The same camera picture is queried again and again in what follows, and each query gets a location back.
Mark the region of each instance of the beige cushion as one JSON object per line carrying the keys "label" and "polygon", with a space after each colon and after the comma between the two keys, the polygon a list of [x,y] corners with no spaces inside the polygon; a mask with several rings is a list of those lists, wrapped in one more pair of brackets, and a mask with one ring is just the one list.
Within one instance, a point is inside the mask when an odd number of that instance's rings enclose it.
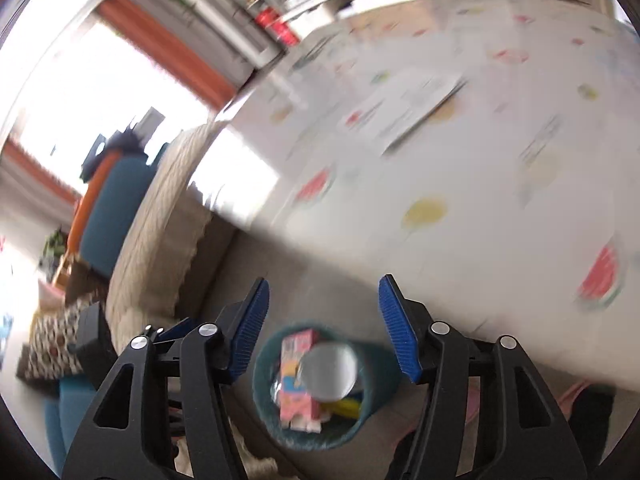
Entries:
{"label": "beige cushion", "polygon": [[[231,419],[229,419],[229,426],[248,480],[287,480],[278,472],[278,464],[274,458],[258,458],[251,454],[244,443],[244,437]],[[175,458],[175,470],[183,475],[193,477],[187,440],[184,437],[180,438],[176,442],[176,446],[178,447],[178,456]],[[298,477],[291,477],[288,480],[298,480]]]}
{"label": "beige cushion", "polygon": [[113,270],[105,308],[118,353],[147,324],[167,328],[175,322],[180,284],[212,215],[187,184],[222,128],[210,121],[176,137],[140,204]]}

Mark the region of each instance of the blue object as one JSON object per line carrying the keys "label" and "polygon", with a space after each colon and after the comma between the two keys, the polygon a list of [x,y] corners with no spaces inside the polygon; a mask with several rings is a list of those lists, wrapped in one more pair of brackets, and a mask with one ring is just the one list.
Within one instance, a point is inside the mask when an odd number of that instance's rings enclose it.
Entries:
{"label": "blue object", "polygon": [[398,298],[389,278],[382,278],[378,284],[378,306],[396,350],[400,369],[412,383],[417,383],[422,375],[422,367],[418,361],[418,341],[401,302],[402,298]]}
{"label": "blue object", "polygon": [[4,353],[6,352],[9,334],[14,325],[14,316],[11,314],[3,314],[0,318],[0,369],[2,369],[2,361],[4,361]]}
{"label": "blue object", "polygon": [[140,203],[156,175],[145,157],[123,156],[111,169],[80,240],[80,257],[110,278]]}
{"label": "blue object", "polygon": [[193,317],[185,317],[171,328],[159,333],[154,342],[159,343],[162,341],[171,341],[171,339],[180,339],[181,337],[186,336],[197,326],[198,323],[196,323],[196,320],[193,319]]}
{"label": "blue object", "polygon": [[302,383],[298,380],[297,377],[286,376],[282,378],[282,384],[280,386],[281,391],[283,392],[306,392],[306,388],[302,385]]}
{"label": "blue object", "polygon": [[151,167],[154,168],[154,171],[158,169],[158,164],[160,164],[160,160],[162,160],[162,156],[166,153],[166,150],[169,148],[170,145],[171,145],[170,143],[165,142],[162,146],[160,146],[160,149],[156,153],[156,158],[154,158],[154,161],[151,163]]}
{"label": "blue object", "polygon": [[[332,415],[322,424],[321,433],[305,433],[283,428],[280,410],[271,398],[271,386],[280,372],[282,339],[309,328],[319,332],[321,339],[347,344],[358,358],[358,381],[362,385],[362,404],[357,420]],[[379,345],[345,339],[329,328],[303,323],[285,328],[269,339],[255,360],[253,390],[254,404],[260,420],[276,442],[299,451],[325,450],[346,444],[360,430],[365,421],[386,404],[398,389],[402,374],[396,356]]]}
{"label": "blue object", "polygon": [[251,355],[254,352],[255,342],[258,340],[264,318],[269,309],[269,283],[262,280],[256,291],[244,300],[247,306],[244,309],[242,319],[231,340],[231,361],[228,371],[235,381],[246,371]]}
{"label": "blue object", "polygon": [[66,454],[96,393],[84,375],[64,377],[59,382],[60,398],[48,400],[44,407],[49,450],[58,476],[62,475]]}
{"label": "blue object", "polygon": [[102,134],[98,135],[94,141],[94,145],[82,163],[80,179],[83,182],[89,182],[104,160],[104,157],[113,150],[119,150],[124,155],[143,157],[146,160],[144,147],[140,146],[140,139],[134,133],[133,129],[127,126],[123,132],[116,130],[109,139],[106,139]]}

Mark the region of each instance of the screw head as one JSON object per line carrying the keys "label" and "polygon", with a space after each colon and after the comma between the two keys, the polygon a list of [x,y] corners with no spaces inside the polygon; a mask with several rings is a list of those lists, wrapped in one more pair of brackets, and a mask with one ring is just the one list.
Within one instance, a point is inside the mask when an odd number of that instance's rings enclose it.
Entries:
{"label": "screw head", "polygon": [[146,337],[139,335],[131,340],[131,348],[140,350],[146,346]]}
{"label": "screw head", "polygon": [[436,334],[445,335],[449,333],[449,325],[441,321],[436,321],[431,325],[431,331]]}
{"label": "screw head", "polygon": [[518,342],[510,335],[506,335],[500,338],[500,345],[508,348],[509,350],[513,350],[518,346]]}
{"label": "screw head", "polygon": [[198,329],[198,333],[204,337],[214,335],[217,331],[218,331],[218,327],[215,326],[213,323],[205,323],[203,326],[201,326]]}

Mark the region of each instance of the wall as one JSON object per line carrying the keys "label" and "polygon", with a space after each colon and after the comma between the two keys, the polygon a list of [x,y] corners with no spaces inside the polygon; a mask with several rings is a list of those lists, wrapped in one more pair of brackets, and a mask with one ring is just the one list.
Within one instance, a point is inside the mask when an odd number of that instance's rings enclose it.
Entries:
{"label": "wall", "polygon": [[2,312],[14,315],[14,325],[0,371],[0,394],[33,449],[52,467],[53,460],[44,424],[46,397],[15,377],[22,344],[29,339],[31,316],[38,302],[38,287],[33,272],[36,262],[27,258],[22,265],[20,262],[16,265],[15,260],[12,260],[12,264],[17,279],[11,280],[13,283],[3,286],[1,291]]}
{"label": "wall", "polygon": [[8,153],[0,156],[0,235],[37,262],[46,238],[57,228],[68,231],[73,202],[63,200]]}
{"label": "wall", "polygon": [[[210,25],[173,0],[131,0],[162,27],[183,42],[201,60],[219,72],[235,88],[242,86],[254,67]],[[233,15],[234,9],[221,12]]]}
{"label": "wall", "polygon": [[66,35],[102,0],[31,0],[0,50],[0,149],[17,115],[14,102],[43,56],[49,56]]}

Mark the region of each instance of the sofa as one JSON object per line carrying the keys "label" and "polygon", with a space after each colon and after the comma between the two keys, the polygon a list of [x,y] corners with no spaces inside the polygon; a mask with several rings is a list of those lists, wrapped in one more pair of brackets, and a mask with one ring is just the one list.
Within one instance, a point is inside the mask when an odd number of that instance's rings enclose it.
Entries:
{"label": "sofa", "polygon": [[[161,334],[154,334],[153,329],[145,330],[143,333],[159,342],[183,337],[197,325],[197,320],[185,319]],[[117,359],[110,338],[106,335],[106,328],[101,304],[92,304],[82,311],[76,350],[86,376],[61,380],[60,401],[51,401],[46,407],[47,436],[58,475],[62,471],[70,443],[94,398],[95,391],[100,388]],[[179,380],[170,385],[169,397],[174,400],[174,406],[176,401],[180,402]],[[240,406],[230,388],[225,389],[224,404],[239,457],[249,480],[285,480],[282,474],[291,476],[289,480],[303,479],[296,467]],[[179,438],[174,440],[174,443],[179,450],[175,459],[176,470],[192,476],[187,442],[184,438]]]}
{"label": "sofa", "polygon": [[[146,163],[146,155],[121,156],[101,183],[81,234],[78,253],[80,259],[106,278],[113,273],[129,227],[156,176],[163,153],[161,150],[151,164]],[[90,181],[90,187],[101,176],[100,170],[111,165],[111,160],[109,156],[103,160]],[[76,212],[72,229],[82,219],[87,198],[89,196],[85,195]]]}
{"label": "sofa", "polygon": [[190,186],[221,129],[211,121],[181,132],[164,151],[137,208],[111,273],[104,311],[118,354],[146,325],[168,328],[199,313],[236,232],[204,207],[202,195]]}

